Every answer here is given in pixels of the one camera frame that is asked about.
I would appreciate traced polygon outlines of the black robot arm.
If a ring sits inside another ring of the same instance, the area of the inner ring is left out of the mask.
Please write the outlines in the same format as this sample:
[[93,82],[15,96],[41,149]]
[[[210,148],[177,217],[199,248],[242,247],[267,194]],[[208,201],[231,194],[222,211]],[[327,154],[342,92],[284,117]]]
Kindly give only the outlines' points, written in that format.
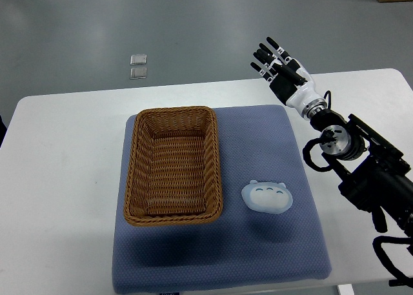
[[320,133],[305,145],[304,162],[317,172],[333,170],[341,179],[341,194],[371,213],[378,232],[387,231],[388,214],[411,237],[412,182],[406,177],[410,165],[402,152],[355,115],[344,119],[333,111],[331,93],[319,95],[312,76],[271,37],[254,57],[251,67],[279,101]]

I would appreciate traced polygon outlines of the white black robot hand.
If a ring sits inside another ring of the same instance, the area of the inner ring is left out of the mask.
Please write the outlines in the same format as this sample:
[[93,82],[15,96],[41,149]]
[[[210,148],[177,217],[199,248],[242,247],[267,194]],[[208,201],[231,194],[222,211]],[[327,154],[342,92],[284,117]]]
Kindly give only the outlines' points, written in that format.
[[310,119],[316,112],[324,110],[325,98],[316,92],[312,76],[271,37],[266,40],[272,49],[260,43],[258,52],[254,52],[253,56],[269,71],[277,72],[277,75],[272,75],[255,62],[251,62],[250,66],[267,82],[271,82],[270,89],[280,102],[295,108],[302,118]]

